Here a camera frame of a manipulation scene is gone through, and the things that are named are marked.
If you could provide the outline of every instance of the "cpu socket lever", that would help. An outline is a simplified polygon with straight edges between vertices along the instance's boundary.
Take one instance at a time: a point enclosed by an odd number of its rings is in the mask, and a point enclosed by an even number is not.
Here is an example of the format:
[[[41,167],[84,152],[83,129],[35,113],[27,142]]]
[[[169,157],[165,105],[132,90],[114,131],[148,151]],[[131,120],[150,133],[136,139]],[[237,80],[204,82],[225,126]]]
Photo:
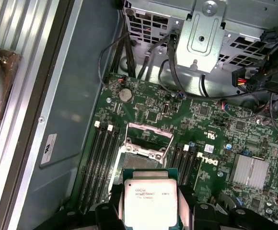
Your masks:
[[[169,144],[166,147],[162,147],[161,149],[158,149],[158,150],[146,149],[142,146],[133,144],[131,142],[130,137],[128,136],[128,131],[131,128],[142,130],[142,131],[151,131],[151,132],[154,132],[154,134],[156,134],[156,135],[166,137],[169,139]],[[126,126],[126,132],[125,132],[125,138],[124,138],[123,144],[119,147],[119,150],[118,150],[118,154],[116,157],[112,175],[115,175],[115,173],[117,171],[119,160],[121,158],[122,153],[130,153],[130,154],[136,154],[136,155],[140,155],[143,157],[147,157],[149,159],[158,161],[160,164],[162,164],[162,167],[165,167],[166,155],[168,153],[169,147],[172,144],[173,138],[174,138],[174,135],[172,133],[162,131],[159,128],[147,126],[147,125],[135,124],[135,123],[128,123]],[[109,182],[109,187],[108,187],[109,192],[113,185],[113,182],[114,182],[114,176],[111,177],[110,182]]]

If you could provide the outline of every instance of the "metal bracket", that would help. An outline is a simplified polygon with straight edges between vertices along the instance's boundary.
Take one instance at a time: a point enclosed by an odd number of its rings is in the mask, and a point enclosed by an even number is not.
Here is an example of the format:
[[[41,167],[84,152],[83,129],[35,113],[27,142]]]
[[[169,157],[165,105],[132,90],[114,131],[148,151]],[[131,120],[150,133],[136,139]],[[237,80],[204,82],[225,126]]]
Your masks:
[[[176,49],[177,65],[210,73],[217,64],[225,30],[226,3],[197,0],[191,21],[185,21]]]

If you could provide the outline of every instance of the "screw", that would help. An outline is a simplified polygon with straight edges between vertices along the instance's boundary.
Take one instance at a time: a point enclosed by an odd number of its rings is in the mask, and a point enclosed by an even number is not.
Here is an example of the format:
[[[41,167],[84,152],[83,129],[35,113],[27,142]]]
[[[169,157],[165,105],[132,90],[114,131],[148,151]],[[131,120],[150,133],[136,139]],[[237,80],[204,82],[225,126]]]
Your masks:
[[[158,160],[158,161],[159,161],[161,158],[162,158],[161,155],[156,155],[156,156],[155,156],[155,159]]]
[[[42,117],[42,116],[39,117],[38,121],[39,121],[40,123],[44,122],[44,117]]]
[[[200,208],[202,208],[202,209],[208,209],[208,205],[202,204],[202,205],[200,205]]]
[[[244,215],[245,211],[243,211],[242,209],[237,209],[236,212],[240,215]]]
[[[212,10],[212,5],[209,4],[206,8],[206,12],[211,13],[211,10]]]
[[[219,171],[219,172],[217,173],[217,175],[218,175],[218,177],[223,177],[223,172]]]
[[[267,209],[266,209],[266,213],[267,213],[267,214],[272,214],[272,209],[267,208]]]

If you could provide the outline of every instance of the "gray cable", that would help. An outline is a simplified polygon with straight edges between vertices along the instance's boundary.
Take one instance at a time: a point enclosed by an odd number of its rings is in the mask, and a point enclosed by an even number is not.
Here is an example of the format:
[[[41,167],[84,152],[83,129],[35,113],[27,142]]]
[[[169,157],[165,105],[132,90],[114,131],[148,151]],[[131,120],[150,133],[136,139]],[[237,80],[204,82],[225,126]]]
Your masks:
[[[159,72],[158,72],[158,82],[159,84],[169,93],[176,93],[175,91],[173,90],[169,90],[165,85],[164,83],[162,82],[162,79],[161,79],[161,74],[162,74],[162,71],[163,71],[163,67],[165,65],[165,63],[169,61],[168,59],[166,59],[165,61],[162,62],[162,64],[160,65],[160,68],[159,68]]]
[[[100,54],[99,60],[98,60],[98,65],[97,65],[97,72],[98,72],[98,77],[100,79],[100,82],[102,83],[103,86],[108,86],[108,84],[106,84],[103,80],[102,74],[101,74],[101,62],[102,62],[102,58],[104,53],[106,52],[107,49],[109,49],[110,47],[112,47],[113,45],[115,45],[116,43],[118,43],[119,41],[121,41],[123,38],[125,38],[127,35],[129,35],[129,32],[127,31],[125,34],[121,35],[117,40],[115,40],[113,43],[111,43],[110,45],[106,46]]]
[[[164,37],[163,39],[159,40],[157,43],[153,44],[149,49],[148,49],[148,53],[152,53],[153,50],[159,46],[161,46],[162,44],[168,42],[169,40],[169,35],[167,35],[166,37]],[[147,68],[148,64],[149,64],[149,60],[150,60],[150,56],[145,56],[144,58],[144,61],[143,61],[143,65],[142,65],[142,68],[138,74],[138,79],[141,79],[143,74],[144,74],[144,71],[145,69]]]

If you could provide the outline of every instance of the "wire bundle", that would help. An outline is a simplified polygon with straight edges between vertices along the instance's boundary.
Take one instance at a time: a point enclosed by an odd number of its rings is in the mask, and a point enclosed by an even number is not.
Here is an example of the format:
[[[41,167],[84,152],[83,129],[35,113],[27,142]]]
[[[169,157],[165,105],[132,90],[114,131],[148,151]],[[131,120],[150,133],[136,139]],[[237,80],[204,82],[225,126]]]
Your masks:
[[[242,79],[242,78],[238,79],[238,85],[244,85],[244,84],[246,84],[246,82],[247,82],[247,79]]]

